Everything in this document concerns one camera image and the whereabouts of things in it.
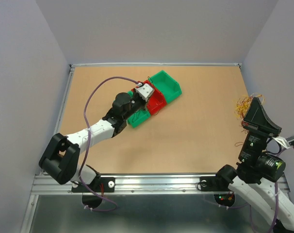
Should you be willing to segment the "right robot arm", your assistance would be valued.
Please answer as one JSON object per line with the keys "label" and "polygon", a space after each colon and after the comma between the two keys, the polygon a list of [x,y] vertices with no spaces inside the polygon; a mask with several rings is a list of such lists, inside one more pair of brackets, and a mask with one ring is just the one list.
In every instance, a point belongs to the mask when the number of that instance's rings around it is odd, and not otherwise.
{"label": "right robot arm", "polygon": [[294,204],[278,187],[286,167],[280,155],[294,149],[294,135],[280,136],[281,127],[268,117],[258,97],[251,99],[241,126],[247,135],[237,167],[223,166],[215,184],[238,194],[259,212],[270,225],[269,232],[294,233]]}

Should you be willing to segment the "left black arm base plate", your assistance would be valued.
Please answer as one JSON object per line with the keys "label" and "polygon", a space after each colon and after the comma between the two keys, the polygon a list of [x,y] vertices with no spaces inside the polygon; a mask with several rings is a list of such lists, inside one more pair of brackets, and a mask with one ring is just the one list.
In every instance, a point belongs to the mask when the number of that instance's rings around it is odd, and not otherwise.
{"label": "left black arm base plate", "polygon": [[[115,189],[115,177],[97,177],[87,186],[97,193],[113,193]],[[79,183],[77,187],[72,186],[71,192],[87,193],[89,190],[82,183]]]}

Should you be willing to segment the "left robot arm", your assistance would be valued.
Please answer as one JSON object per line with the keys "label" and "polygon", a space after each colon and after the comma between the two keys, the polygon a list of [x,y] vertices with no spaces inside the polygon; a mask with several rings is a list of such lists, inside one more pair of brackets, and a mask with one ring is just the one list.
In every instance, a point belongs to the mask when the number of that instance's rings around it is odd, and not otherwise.
{"label": "left robot arm", "polygon": [[87,156],[92,146],[121,133],[127,125],[127,119],[144,109],[150,96],[150,91],[144,94],[135,91],[133,96],[119,93],[112,103],[112,108],[94,125],[68,135],[55,134],[39,160],[40,168],[59,184],[69,181],[83,182],[88,191],[97,190],[100,181],[98,172],[85,164],[85,158],[79,166],[80,154],[84,152]]}

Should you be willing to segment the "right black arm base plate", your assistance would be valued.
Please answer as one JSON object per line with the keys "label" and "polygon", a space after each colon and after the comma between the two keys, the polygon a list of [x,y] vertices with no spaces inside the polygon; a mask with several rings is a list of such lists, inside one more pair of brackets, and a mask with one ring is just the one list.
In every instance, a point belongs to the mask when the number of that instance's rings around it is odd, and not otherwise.
{"label": "right black arm base plate", "polygon": [[203,192],[225,192],[229,191],[229,184],[233,184],[233,180],[221,176],[203,176],[197,184],[197,188]]}

